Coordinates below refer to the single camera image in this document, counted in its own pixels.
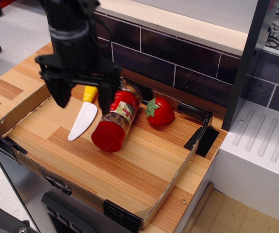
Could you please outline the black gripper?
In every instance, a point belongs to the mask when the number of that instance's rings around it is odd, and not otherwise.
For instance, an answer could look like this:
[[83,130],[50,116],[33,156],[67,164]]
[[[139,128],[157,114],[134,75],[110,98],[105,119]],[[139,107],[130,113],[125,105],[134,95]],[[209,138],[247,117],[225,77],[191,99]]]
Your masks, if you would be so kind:
[[99,54],[97,38],[91,33],[52,34],[53,54],[38,56],[41,77],[58,106],[65,108],[72,85],[98,87],[102,114],[108,114],[115,93],[122,88],[121,67]]

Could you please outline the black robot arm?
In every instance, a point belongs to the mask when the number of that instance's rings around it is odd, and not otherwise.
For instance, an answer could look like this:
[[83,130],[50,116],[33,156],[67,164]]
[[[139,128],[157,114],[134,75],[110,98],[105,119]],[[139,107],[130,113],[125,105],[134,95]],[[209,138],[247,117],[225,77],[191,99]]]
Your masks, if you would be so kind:
[[64,108],[77,84],[98,89],[105,115],[122,88],[122,67],[104,58],[99,50],[96,24],[109,26],[94,11],[98,0],[42,0],[49,24],[53,54],[38,56],[40,76],[56,103]]

